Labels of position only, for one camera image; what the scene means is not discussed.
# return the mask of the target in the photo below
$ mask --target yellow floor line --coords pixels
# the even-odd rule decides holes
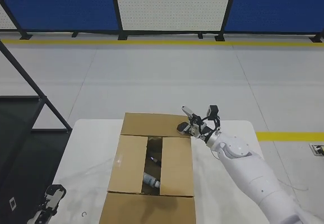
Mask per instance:
[[[260,142],[324,142],[324,132],[256,132]]]
[[[324,43],[259,42],[259,41],[195,41],[195,40],[12,40],[3,39],[5,44],[71,44],[71,45],[224,45],[224,46],[307,46],[322,47]]]

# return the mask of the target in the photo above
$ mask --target open cardboard box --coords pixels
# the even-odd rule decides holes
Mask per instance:
[[[186,116],[126,113],[100,224],[196,223],[191,138],[177,132]],[[156,166],[146,152],[161,161]],[[144,172],[160,188],[142,184]]]

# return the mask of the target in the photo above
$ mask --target black shelf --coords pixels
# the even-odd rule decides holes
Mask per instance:
[[[32,130],[0,191],[0,223],[26,223],[33,218],[52,183],[71,132]],[[16,209],[11,212],[9,200]]]
[[[0,97],[0,185],[43,105],[38,96]]]
[[[26,223],[44,201],[72,128],[1,41],[0,51],[37,93],[0,96],[0,223]],[[44,105],[65,129],[33,129]]]

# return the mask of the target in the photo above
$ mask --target white bottle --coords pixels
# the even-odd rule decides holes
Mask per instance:
[[[154,178],[153,176],[147,174],[144,172],[144,183],[148,184],[149,186],[153,188],[159,188],[160,187],[160,182]]]

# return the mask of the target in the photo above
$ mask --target table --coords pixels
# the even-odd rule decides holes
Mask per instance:
[[[62,184],[67,194],[50,223],[99,223],[122,123],[107,119],[76,122],[53,181]],[[250,122],[221,121],[221,130],[242,137],[263,157]],[[203,141],[192,138],[192,154],[198,224],[269,223]]]

